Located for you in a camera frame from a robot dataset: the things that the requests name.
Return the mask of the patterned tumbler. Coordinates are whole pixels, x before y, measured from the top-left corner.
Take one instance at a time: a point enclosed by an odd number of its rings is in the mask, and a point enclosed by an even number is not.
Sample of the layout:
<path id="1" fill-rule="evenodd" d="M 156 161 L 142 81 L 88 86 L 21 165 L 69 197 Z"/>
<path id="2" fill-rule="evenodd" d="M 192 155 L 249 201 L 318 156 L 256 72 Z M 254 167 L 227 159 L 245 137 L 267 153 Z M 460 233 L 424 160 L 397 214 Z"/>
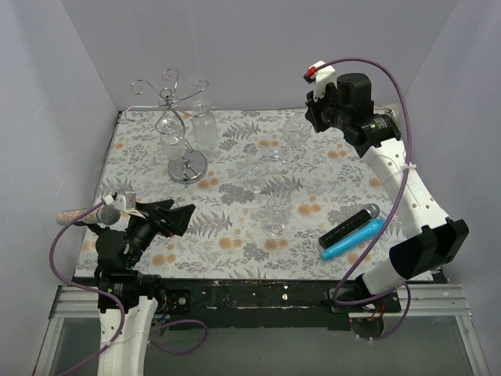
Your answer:
<path id="1" fill-rule="evenodd" d="M 193 115 L 191 122 L 193 134 L 197 143 L 212 144 L 218 139 L 217 121 L 206 100 L 197 100 L 192 105 Z"/>
<path id="2" fill-rule="evenodd" d="M 164 157 L 171 161 L 181 158 L 185 151 L 185 130 L 176 117 L 166 117 L 160 122 L 160 146 Z"/>

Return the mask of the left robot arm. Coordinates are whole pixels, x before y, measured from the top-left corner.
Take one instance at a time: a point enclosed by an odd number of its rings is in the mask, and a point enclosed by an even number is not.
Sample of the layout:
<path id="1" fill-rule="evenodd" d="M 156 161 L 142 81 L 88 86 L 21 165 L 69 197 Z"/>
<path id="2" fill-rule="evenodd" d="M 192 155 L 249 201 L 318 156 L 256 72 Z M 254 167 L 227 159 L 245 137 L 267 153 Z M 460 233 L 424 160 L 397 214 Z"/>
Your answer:
<path id="1" fill-rule="evenodd" d="M 192 294 L 169 288 L 161 276 L 135 269 L 157 235 L 181 237 L 189 227 L 195 205 L 174 206 L 173 200 L 137 205 L 125 230 L 97 231 L 100 345 L 99 375 L 141 375 L 146 346 L 156 313 L 188 313 Z"/>

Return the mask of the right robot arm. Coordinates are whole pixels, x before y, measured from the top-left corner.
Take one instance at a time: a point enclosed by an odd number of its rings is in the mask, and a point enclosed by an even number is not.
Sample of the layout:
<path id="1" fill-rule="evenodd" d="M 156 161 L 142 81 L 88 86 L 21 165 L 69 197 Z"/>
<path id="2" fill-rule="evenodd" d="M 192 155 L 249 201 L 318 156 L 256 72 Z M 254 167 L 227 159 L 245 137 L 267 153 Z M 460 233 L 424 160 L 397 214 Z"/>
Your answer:
<path id="1" fill-rule="evenodd" d="M 464 220 L 452 219 L 441 208 L 407 161 L 409 148 L 394 120 L 374 111 L 372 85 L 365 74 L 337 76 L 327 67 L 309 70 L 305 80 L 314 86 L 306 96 L 306 119 L 316 132 L 337 128 L 343 133 L 393 200 L 402 224 L 405 241 L 356 279 L 355 304 L 369 312 L 382 303 L 383 292 L 450 263 L 469 229 Z"/>

